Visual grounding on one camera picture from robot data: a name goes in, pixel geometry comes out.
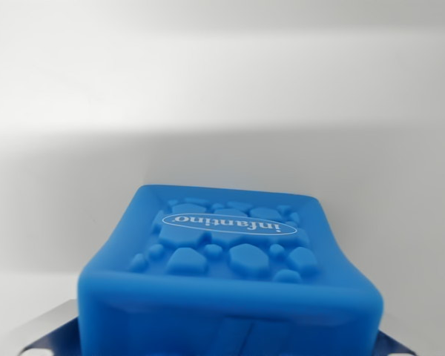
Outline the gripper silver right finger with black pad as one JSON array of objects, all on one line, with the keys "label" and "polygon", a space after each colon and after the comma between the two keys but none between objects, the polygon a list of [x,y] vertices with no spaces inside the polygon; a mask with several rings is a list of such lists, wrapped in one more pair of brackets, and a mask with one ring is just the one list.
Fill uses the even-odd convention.
[{"label": "gripper silver right finger with black pad", "polygon": [[425,340],[399,317],[391,313],[385,313],[380,324],[380,330],[391,337],[397,345],[405,346],[414,355],[427,355]]}]

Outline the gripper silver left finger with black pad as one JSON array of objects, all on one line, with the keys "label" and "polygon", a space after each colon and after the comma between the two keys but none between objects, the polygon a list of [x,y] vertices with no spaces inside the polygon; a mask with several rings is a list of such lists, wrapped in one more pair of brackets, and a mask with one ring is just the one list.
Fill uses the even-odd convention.
[{"label": "gripper silver left finger with black pad", "polygon": [[77,317],[72,299],[20,326],[18,355],[80,355]]}]

